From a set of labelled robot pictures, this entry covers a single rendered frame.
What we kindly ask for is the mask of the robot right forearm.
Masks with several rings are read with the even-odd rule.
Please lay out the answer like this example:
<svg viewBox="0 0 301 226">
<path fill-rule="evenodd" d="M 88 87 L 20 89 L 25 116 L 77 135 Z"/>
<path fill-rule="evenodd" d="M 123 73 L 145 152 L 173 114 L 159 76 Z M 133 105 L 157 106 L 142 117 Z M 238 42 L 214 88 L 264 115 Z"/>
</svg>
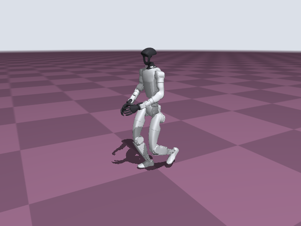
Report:
<svg viewBox="0 0 301 226">
<path fill-rule="evenodd" d="M 137 97 L 138 97 L 139 94 L 140 94 L 140 91 L 136 87 L 136 89 L 134 90 L 134 93 L 130 97 L 130 99 L 132 99 L 132 102 L 130 104 L 134 103 L 134 101 L 137 99 Z"/>
</svg>

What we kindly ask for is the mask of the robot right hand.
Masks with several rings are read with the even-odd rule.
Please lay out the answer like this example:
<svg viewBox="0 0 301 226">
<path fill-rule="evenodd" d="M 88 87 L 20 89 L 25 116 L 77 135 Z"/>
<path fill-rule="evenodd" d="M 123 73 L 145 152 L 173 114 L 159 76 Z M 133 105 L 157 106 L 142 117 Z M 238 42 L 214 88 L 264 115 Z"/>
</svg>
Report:
<svg viewBox="0 0 301 226">
<path fill-rule="evenodd" d="M 127 101 L 126 104 L 130 104 L 131 102 L 132 102 L 132 99 L 129 99 L 129 100 Z M 126 105 L 126 104 L 124 104 L 123 107 L 122 107 L 121 110 L 120 110 L 122 115 L 123 115 L 123 113 L 124 113 L 123 110 L 126 110 L 126 109 L 123 109 L 123 108 L 130 106 L 130 105 Z M 123 116 L 124 116 L 124 115 L 123 115 Z"/>
</svg>

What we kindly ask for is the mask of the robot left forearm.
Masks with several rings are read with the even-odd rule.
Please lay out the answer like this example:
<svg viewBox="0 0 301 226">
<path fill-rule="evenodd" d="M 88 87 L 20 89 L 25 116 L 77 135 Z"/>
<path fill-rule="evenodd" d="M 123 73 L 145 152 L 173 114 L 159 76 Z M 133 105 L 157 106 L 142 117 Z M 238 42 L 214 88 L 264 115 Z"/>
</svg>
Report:
<svg viewBox="0 0 301 226">
<path fill-rule="evenodd" d="M 147 108 L 150 105 L 157 103 L 161 98 L 163 97 L 161 92 L 158 92 L 155 96 L 152 96 L 148 101 L 144 101 L 142 104 L 140 104 L 140 108 Z"/>
</svg>

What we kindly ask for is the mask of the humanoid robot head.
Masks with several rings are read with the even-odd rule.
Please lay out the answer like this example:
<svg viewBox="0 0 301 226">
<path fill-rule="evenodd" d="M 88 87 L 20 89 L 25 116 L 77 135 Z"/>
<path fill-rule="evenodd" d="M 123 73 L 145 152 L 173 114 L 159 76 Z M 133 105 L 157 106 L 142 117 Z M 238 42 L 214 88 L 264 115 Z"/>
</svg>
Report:
<svg viewBox="0 0 301 226">
<path fill-rule="evenodd" d="M 155 49 L 153 49 L 153 48 L 146 48 L 141 52 L 141 55 L 143 56 L 144 64 L 148 65 L 148 67 L 146 68 L 147 70 L 152 69 L 152 68 L 150 68 L 150 66 L 155 67 L 154 63 L 150 62 L 150 58 L 156 54 L 157 53 L 156 53 Z M 148 62 L 145 61 L 145 57 L 148 57 Z"/>
</svg>

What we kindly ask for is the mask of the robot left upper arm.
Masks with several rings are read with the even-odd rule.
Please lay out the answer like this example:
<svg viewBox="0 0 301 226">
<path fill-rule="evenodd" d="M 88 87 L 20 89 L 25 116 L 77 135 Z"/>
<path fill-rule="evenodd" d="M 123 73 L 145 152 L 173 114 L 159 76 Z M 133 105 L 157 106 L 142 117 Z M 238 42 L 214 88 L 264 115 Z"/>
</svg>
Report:
<svg viewBox="0 0 301 226">
<path fill-rule="evenodd" d="M 158 92 L 161 92 L 163 97 L 164 97 L 164 78 L 165 78 L 165 74 L 164 74 L 163 71 L 155 70 L 154 76 L 155 76 L 155 79 L 157 80 Z"/>
</svg>

